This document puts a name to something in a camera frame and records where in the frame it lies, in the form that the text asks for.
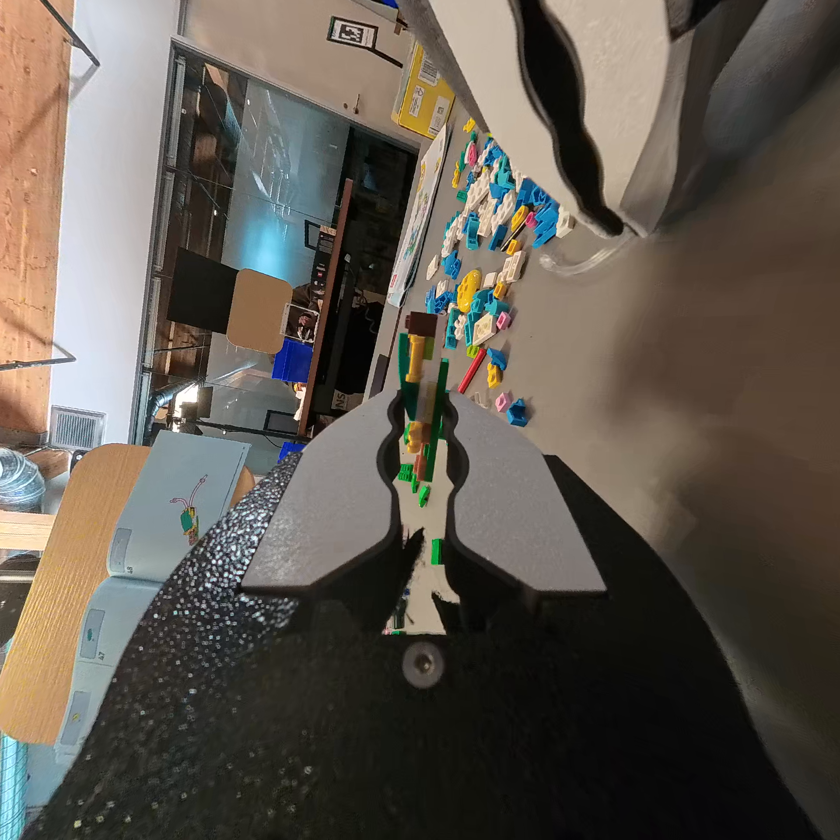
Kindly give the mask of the pile of colourful toy bricks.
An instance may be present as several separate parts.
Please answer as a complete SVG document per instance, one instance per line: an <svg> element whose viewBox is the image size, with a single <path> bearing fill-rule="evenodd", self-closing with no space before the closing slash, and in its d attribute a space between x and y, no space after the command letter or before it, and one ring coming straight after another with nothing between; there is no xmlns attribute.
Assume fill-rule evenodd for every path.
<svg viewBox="0 0 840 840"><path fill-rule="evenodd" d="M427 267L425 308L443 319L444 355L462 350L470 366L479 347L487 349L463 395L483 407L490 399L512 425L524 427L529 421L527 404L502 389L509 351L501 343L516 321L517 285L532 253L573 232L576 219L513 165L492 134L480 136L474 120L465 124L464 132L465 146L452 179L458 211L447 221L439 253ZM482 271L482 286L470 311L463 313L457 308L456 290L465 274L476 268Z"/></svg>

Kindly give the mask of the open light blue instruction booklet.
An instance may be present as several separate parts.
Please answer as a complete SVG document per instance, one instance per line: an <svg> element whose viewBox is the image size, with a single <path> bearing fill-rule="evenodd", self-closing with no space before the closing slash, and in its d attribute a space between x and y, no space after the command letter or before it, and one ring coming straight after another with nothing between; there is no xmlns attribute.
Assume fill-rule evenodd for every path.
<svg viewBox="0 0 840 840"><path fill-rule="evenodd" d="M54 745L69 768L135 628L163 583L230 507L249 444L160 432L108 543L107 576L82 614L66 712Z"/></svg>

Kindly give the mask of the black panel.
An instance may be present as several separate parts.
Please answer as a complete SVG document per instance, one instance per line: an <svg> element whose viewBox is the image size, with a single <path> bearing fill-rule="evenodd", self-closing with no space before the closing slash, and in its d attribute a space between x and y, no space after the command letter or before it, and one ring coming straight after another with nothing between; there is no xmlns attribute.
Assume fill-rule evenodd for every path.
<svg viewBox="0 0 840 840"><path fill-rule="evenodd" d="M166 317L226 333L238 270L183 247L177 249Z"/></svg>

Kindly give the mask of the tan rounded board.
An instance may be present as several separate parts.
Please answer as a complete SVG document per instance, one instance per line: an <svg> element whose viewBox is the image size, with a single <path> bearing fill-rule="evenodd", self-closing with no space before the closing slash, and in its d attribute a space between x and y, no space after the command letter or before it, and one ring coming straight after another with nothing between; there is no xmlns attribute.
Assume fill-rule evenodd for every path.
<svg viewBox="0 0 840 840"><path fill-rule="evenodd" d="M236 274L226 338L258 353L276 354L286 338L287 309L293 289L289 282L253 269Z"/></svg>

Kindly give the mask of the silver flexible duct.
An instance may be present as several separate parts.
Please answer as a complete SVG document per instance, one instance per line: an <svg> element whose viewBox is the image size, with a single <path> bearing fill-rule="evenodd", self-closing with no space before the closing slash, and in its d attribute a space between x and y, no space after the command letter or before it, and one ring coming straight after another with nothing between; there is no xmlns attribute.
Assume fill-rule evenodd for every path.
<svg viewBox="0 0 840 840"><path fill-rule="evenodd" d="M1 447L1 510L39 513L45 493L46 483L37 465Z"/></svg>
<svg viewBox="0 0 840 840"><path fill-rule="evenodd" d="M177 381L152 391L147 403L146 424L151 425L157 412L174 397L198 384L199 381L196 380Z"/></svg>

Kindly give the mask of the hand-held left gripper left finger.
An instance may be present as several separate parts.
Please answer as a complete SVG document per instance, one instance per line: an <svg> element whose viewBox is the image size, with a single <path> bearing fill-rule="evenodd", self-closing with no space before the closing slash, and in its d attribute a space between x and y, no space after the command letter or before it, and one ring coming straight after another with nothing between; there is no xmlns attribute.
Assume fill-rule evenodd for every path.
<svg viewBox="0 0 840 840"><path fill-rule="evenodd" d="M243 592L317 596L363 582L383 593L400 576L402 437L399 390L375 395L316 436L300 453Z"/></svg>

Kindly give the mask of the white instruction booklet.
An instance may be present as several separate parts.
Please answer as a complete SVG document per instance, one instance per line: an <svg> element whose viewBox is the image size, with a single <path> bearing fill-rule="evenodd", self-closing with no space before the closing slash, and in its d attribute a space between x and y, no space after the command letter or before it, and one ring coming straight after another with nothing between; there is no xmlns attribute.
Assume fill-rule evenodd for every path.
<svg viewBox="0 0 840 840"><path fill-rule="evenodd" d="M431 143L419 165L414 198L409 203L406 230L399 245L392 276L387 289L386 301L394 308L403 305L409 287L413 283L415 269L422 251L427 222L434 204L434 198L448 145L447 124Z"/></svg>

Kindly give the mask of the glass window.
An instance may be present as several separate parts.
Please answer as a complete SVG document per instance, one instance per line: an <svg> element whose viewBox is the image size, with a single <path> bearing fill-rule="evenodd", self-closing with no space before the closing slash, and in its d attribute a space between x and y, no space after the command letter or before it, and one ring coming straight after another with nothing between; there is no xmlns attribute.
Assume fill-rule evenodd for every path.
<svg viewBox="0 0 840 840"><path fill-rule="evenodd" d="M359 286L385 305L417 152L181 45L166 82L129 442L168 427L279 448L297 431L298 383L271 378L274 353L167 319L177 249L322 289L351 179L369 220ZM189 380L147 425L152 391Z"/></svg>

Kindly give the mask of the yellow cardboard box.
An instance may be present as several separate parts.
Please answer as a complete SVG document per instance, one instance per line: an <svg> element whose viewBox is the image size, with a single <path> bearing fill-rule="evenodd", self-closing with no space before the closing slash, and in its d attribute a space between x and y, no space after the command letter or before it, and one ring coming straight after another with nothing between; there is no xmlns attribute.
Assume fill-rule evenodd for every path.
<svg viewBox="0 0 840 840"><path fill-rule="evenodd" d="M392 121L400 128L434 140L446 125L455 94L422 45L415 39L402 71L392 107Z"/></svg>

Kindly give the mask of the green toy brick build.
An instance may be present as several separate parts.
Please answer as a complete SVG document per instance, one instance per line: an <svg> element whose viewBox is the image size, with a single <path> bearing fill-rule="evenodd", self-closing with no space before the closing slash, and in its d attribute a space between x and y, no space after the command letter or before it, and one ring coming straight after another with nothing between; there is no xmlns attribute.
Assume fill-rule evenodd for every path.
<svg viewBox="0 0 840 840"><path fill-rule="evenodd" d="M454 481L449 474L455 412L448 389L448 358L443 356L443 320L411 311L397 340L398 394L402 432L397 438L396 481L409 490L409 513L420 516L428 563L444 565L448 501Z"/></svg>

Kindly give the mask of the black-and-white marker tag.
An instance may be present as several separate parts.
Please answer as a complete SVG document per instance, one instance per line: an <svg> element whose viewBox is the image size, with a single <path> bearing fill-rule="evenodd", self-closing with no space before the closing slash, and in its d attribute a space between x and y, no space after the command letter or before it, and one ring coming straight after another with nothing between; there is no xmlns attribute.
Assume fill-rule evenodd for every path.
<svg viewBox="0 0 840 840"><path fill-rule="evenodd" d="M327 40L336 45L375 51L378 34L377 25L332 16L329 21Z"/></svg>

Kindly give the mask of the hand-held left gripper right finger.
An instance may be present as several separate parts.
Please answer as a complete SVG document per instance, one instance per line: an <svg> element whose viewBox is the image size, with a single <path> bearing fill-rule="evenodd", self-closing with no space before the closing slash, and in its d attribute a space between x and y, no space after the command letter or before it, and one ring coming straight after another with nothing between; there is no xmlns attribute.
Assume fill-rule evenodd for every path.
<svg viewBox="0 0 840 840"><path fill-rule="evenodd" d="M468 615L601 596L606 583L541 450L458 392L447 394L445 571Z"/></svg>

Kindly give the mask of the red toy bar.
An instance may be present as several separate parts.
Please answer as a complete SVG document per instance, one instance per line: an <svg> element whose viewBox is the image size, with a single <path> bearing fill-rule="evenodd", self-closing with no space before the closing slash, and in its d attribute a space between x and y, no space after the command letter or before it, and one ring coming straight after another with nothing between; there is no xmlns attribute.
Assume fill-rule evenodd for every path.
<svg viewBox="0 0 840 840"><path fill-rule="evenodd" d="M464 374L461 382L458 384L457 391L458 391L459 394L463 395L463 394L466 393L469 385L471 384L471 382L476 377L476 374L478 373L478 371L480 369L480 366L483 365L486 357L487 357L487 349L483 346L479 347L478 351L472 357L472 362L471 362L467 372Z"/></svg>

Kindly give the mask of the dark table with brown edge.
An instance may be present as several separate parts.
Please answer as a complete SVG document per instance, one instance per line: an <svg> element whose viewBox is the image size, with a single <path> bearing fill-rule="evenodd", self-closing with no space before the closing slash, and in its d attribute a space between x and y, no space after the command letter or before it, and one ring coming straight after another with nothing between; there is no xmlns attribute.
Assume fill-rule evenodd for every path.
<svg viewBox="0 0 840 840"><path fill-rule="evenodd" d="M297 436L317 432L319 419L350 410L364 396L376 365L375 345L384 326L384 304L360 286L362 257L369 244L369 220L354 201L354 183L343 182L337 219L329 229L332 244L322 283L308 378Z"/></svg>

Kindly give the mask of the clear plastic toy piece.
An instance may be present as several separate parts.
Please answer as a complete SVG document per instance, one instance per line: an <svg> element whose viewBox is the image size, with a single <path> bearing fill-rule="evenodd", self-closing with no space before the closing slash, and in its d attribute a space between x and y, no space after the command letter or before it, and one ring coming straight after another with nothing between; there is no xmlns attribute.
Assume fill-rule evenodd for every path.
<svg viewBox="0 0 840 840"><path fill-rule="evenodd" d="M624 247L624 245L619 244L610 248L601 248L592 256L577 262L567 260L559 252L545 252L539 257L539 265L558 277L576 277L609 262Z"/></svg>

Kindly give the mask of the teal mesh basket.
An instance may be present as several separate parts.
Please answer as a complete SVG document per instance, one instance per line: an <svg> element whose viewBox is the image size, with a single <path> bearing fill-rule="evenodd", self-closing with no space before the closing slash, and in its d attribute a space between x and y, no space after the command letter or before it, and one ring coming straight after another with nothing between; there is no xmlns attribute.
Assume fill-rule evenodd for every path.
<svg viewBox="0 0 840 840"><path fill-rule="evenodd" d="M1 736L1 839L19 839L25 829L28 745Z"/></svg>

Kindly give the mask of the wooden book stand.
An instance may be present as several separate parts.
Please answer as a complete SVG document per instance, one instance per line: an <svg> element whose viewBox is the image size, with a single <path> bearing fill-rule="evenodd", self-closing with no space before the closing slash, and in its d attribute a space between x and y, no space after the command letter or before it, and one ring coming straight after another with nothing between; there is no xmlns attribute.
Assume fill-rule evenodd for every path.
<svg viewBox="0 0 840 840"><path fill-rule="evenodd" d="M2 669L2 731L15 740L54 748L82 614L107 576L110 538L150 452L105 444L71 471ZM254 484L245 465L228 509Z"/></svg>

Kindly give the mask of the white vent grille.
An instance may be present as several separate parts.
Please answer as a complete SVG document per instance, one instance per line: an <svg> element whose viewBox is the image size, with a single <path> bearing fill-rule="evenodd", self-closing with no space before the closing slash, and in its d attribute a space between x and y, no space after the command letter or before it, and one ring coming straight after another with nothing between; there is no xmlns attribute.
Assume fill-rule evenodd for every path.
<svg viewBox="0 0 840 840"><path fill-rule="evenodd" d="M108 415L86 409L52 405L47 444L67 451L90 451L104 442Z"/></svg>

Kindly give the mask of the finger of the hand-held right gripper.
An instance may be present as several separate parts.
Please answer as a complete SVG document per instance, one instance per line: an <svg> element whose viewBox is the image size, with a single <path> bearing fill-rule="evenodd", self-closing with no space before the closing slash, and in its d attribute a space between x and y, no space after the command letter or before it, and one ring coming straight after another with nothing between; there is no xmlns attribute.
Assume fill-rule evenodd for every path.
<svg viewBox="0 0 840 840"><path fill-rule="evenodd" d="M692 30L670 38L667 1L541 7L575 64L603 203L636 235L650 236L676 183Z"/></svg>
<svg viewBox="0 0 840 840"><path fill-rule="evenodd" d="M580 64L547 4L405 1L401 12L514 167L599 235L620 235L585 126Z"/></svg>

